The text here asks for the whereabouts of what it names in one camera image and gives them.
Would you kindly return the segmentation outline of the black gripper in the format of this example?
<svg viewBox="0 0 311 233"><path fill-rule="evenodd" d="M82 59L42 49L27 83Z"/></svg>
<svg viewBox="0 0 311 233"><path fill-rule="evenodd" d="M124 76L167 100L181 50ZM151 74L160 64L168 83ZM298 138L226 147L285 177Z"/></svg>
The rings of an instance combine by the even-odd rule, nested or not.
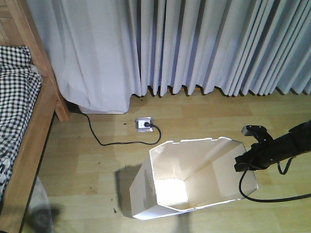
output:
<svg viewBox="0 0 311 233"><path fill-rule="evenodd" d="M278 148L272 143L253 144L247 153L235 157L235 162L235 171L264 170L279 162Z"/></svg>

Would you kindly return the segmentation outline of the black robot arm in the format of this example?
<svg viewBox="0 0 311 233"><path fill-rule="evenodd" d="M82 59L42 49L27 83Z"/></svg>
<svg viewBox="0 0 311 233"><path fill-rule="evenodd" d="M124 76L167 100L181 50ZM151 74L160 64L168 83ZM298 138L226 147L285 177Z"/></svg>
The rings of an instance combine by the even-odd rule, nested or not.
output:
<svg viewBox="0 0 311 233"><path fill-rule="evenodd" d="M301 123L278 138L273 139L263 126L246 125L242 134L253 136L258 142L251 149L235 158L237 172L264 170L270 165L311 150L311 122Z"/></svg>

